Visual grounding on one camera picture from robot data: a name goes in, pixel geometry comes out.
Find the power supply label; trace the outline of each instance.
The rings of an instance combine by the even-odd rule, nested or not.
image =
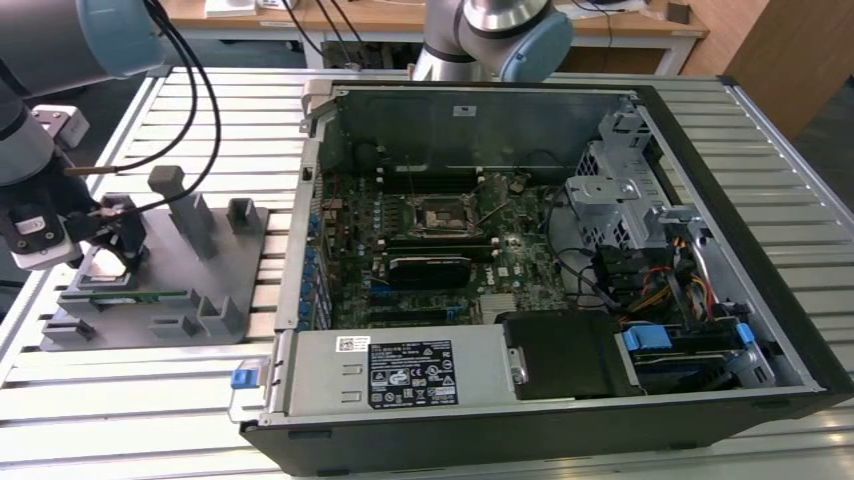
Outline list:
[[[450,340],[372,343],[368,348],[368,404],[384,408],[456,405]]]

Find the green pcb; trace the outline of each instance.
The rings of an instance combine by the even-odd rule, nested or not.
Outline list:
[[[515,185],[511,191],[513,179],[490,174],[470,193],[455,195],[384,193],[374,180],[344,176],[327,181],[334,328],[479,324],[481,298],[493,294],[511,295],[519,311],[566,308],[539,228],[554,187]],[[394,258],[442,255],[471,258],[466,287],[390,287]]]

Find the cable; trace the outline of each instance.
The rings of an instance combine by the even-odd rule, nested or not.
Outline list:
[[[160,30],[163,31],[166,38],[170,40],[170,43],[172,44],[172,48],[175,48],[175,52],[178,53],[178,56],[182,59],[182,63],[184,64],[184,68],[187,68],[187,75],[190,76],[190,91],[191,91],[190,115],[187,116],[187,121],[184,122],[182,131],[178,133],[175,139],[170,142],[170,144],[166,147],[163,147],[163,149],[158,153],[143,158],[142,160],[138,160],[134,163],[128,163],[127,165],[119,165],[112,167],[112,173],[134,170],[135,168],[148,165],[151,162],[154,162],[159,158],[163,158],[178,146],[178,144],[184,140],[184,137],[187,136],[187,132],[190,131],[190,127],[192,127],[192,124],[196,121],[196,113],[199,112],[199,88],[196,86],[196,75],[192,71],[190,59],[187,58],[187,54],[180,48],[178,39],[175,38],[175,35],[172,34],[172,32],[170,32],[164,28],[162,21],[159,21],[156,18],[154,20],[155,20],[155,24],[158,24],[158,26],[160,27]]]
[[[587,8],[587,7],[582,6],[575,0],[573,0],[573,3],[582,10],[585,10],[587,12],[599,12],[599,13],[602,13],[605,15],[605,21],[606,21],[606,23],[609,25],[609,46],[605,49],[605,56],[602,58],[602,73],[607,73],[609,55],[611,53],[611,47],[614,46],[614,28],[611,27],[611,13],[625,13],[626,9],[625,8],[602,8],[595,3],[590,4],[590,5],[593,5],[593,8]]]
[[[219,102],[216,100],[214,85],[211,84],[211,79],[208,78],[208,74],[204,70],[204,66],[202,65],[202,62],[199,60],[199,57],[196,56],[196,53],[190,47],[187,40],[184,40],[183,35],[175,28],[175,25],[172,25],[172,21],[170,20],[170,17],[166,13],[163,5],[160,5],[160,0],[146,0],[146,8],[148,9],[148,14],[151,15],[152,20],[155,22],[160,21],[160,23],[163,24],[163,28],[168,30],[171,34],[175,36],[178,43],[180,44],[182,48],[184,49],[184,52],[187,53],[187,56],[192,60],[192,64],[196,66],[196,70],[199,70],[199,76],[202,77],[202,81],[204,82],[204,87],[208,92],[208,97],[211,99],[211,109],[214,111],[214,149],[211,151],[208,163],[206,164],[204,169],[199,174],[199,178],[196,178],[196,181],[187,188],[187,190],[184,190],[178,195],[172,195],[171,197],[164,198],[163,200],[159,200],[147,205],[143,205],[142,207],[124,210],[123,212],[114,215],[112,217],[104,218],[103,219],[104,224],[114,223],[128,216],[139,215],[143,212],[154,210],[155,208],[163,205],[168,205],[170,203],[176,202],[183,198],[187,198],[187,196],[190,196],[196,191],[196,189],[202,185],[202,182],[204,182],[204,179],[208,177],[211,170],[214,169],[214,165],[216,164],[216,158],[219,157],[220,146],[223,143],[223,120],[220,116]]]
[[[347,45],[344,44],[344,37],[342,37],[342,32],[338,31],[338,27],[335,26],[335,22],[332,21],[332,17],[330,17],[330,12],[327,12],[326,6],[323,5],[322,0],[318,0],[318,6],[320,7],[320,12],[323,13],[323,17],[326,18],[326,23],[330,24],[330,27],[335,32],[335,36],[338,37],[338,43],[342,46],[342,51],[344,52],[344,58],[347,59],[347,65],[350,66],[354,63],[352,63],[352,59],[350,58],[350,52],[347,51]]]
[[[299,23],[299,20],[296,20],[296,15],[294,15],[294,9],[291,8],[291,4],[290,2],[282,2],[284,4],[284,9],[288,11],[288,15],[291,16],[291,22],[294,22],[294,26],[296,27],[296,30],[299,30],[299,34],[303,36],[303,41],[308,44],[308,46],[311,47],[311,49],[318,52],[318,55],[320,55],[320,58],[323,58],[327,62],[332,63],[332,60],[330,60],[330,57],[327,57],[323,54],[323,50],[320,48],[318,48],[318,45],[315,44],[315,42],[311,40],[311,38],[308,38],[308,34],[306,33],[306,30],[303,29],[303,25]]]
[[[356,37],[356,41],[359,42],[359,48],[362,49],[362,63],[364,63],[364,66],[368,66],[368,57],[370,57],[370,53],[368,53],[368,47],[364,43],[364,41],[362,40],[362,35],[359,35],[359,32],[356,31],[356,28],[352,26],[352,22],[350,21],[350,18],[347,17],[347,14],[344,13],[344,9],[342,8],[342,6],[338,4],[338,0],[330,0],[332,2],[332,5],[335,6],[335,10],[338,10],[338,13],[340,14],[342,18],[344,19],[344,23],[347,24],[347,28],[350,28],[350,31],[352,32],[352,36]]]
[[[190,75],[191,104],[190,104],[190,114],[187,116],[187,121],[184,122],[184,126],[182,127],[180,132],[178,133],[178,135],[170,142],[170,144],[166,147],[163,147],[163,149],[158,153],[138,160],[136,162],[128,163],[127,165],[115,165],[108,167],[71,167],[64,170],[63,173],[66,175],[83,176],[83,175],[103,175],[103,174],[111,174],[111,173],[120,173],[120,172],[127,172],[128,170],[134,170],[144,165],[148,165],[155,160],[163,158],[175,149],[178,144],[184,140],[184,137],[187,136],[187,132],[190,131],[190,128],[192,127],[196,121],[196,113],[199,111],[199,89],[196,86],[196,76],[192,72],[190,59],[184,54],[184,51],[180,47],[178,39],[175,38],[175,35],[172,34],[172,32],[168,31],[168,29],[164,28],[163,21],[159,19],[159,17],[158,18],[152,17],[152,20],[158,25],[158,27],[160,27],[160,30],[163,31],[163,35],[166,36],[167,40],[172,44],[172,48],[175,49],[175,52],[178,53],[178,56],[182,59],[182,64],[184,65],[184,68],[187,68],[187,75]]]
[[[623,311],[623,307],[619,305],[619,303],[617,303],[614,301],[614,299],[599,288],[599,286],[593,282],[593,280],[590,280],[587,277],[585,277],[578,272],[578,270],[575,270],[573,267],[570,267],[567,265],[567,263],[563,261],[563,259],[558,255],[558,252],[555,251],[554,245],[551,244],[551,235],[550,235],[550,232],[549,232],[550,226],[551,226],[551,215],[553,215],[553,213],[555,211],[555,205],[558,204],[558,197],[561,196],[561,193],[566,193],[566,185],[563,185],[561,187],[561,189],[555,192],[554,196],[551,197],[551,204],[549,205],[549,213],[546,214],[546,225],[545,225],[545,229],[543,229],[543,235],[546,236],[546,247],[549,248],[549,252],[551,253],[551,256],[555,258],[558,263],[561,264],[561,267],[563,268],[563,270],[566,270],[566,272],[570,275],[573,275],[579,281],[582,281],[582,282],[585,282],[587,284],[587,286],[591,288],[593,292],[602,299],[602,303],[605,303],[605,306],[609,308],[609,310]]]
[[[566,168],[567,170],[573,171],[573,167],[570,167],[569,164],[563,163],[561,160],[558,160],[558,156],[550,151],[550,150],[545,150],[542,148],[537,149],[537,150],[531,150],[527,155],[525,157],[522,157],[522,160],[519,160],[518,164],[515,165],[514,168],[519,168],[523,167],[522,163],[525,163],[527,160],[531,159],[533,156],[535,156],[537,154],[543,154],[545,156],[549,157],[549,159],[555,162],[557,165],[559,165],[561,167]]]

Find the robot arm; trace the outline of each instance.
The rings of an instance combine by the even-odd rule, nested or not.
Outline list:
[[[68,220],[102,206],[23,100],[127,78],[164,53],[143,0],[3,0],[0,32],[0,235],[37,270],[80,257]]]
[[[551,0],[431,0],[415,80],[541,82],[573,42]]]

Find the aluminum table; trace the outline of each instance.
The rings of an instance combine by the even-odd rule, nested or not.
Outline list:
[[[45,315],[72,272],[31,276],[0,326],[0,479],[290,478],[230,422],[230,374],[268,355],[303,146],[300,95],[312,78],[394,78],[403,72],[208,69],[223,108],[222,157],[202,186],[208,204],[251,196],[272,209],[240,345],[95,352],[39,351]],[[854,372],[854,218],[738,87],[714,78],[559,75],[553,82],[654,85],[739,208],[813,321]],[[186,71],[147,78],[99,164],[123,164],[172,139],[187,116]],[[171,156],[192,182],[214,129],[210,103]],[[96,195],[156,197],[148,169],[90,179]],[[673,169],[666,169],[679,184]],[[679,187],[682,198],[687,193]],[[376,475],[383,479],[854,478],[854,401],[762,425],[706,449],[641,452]]]

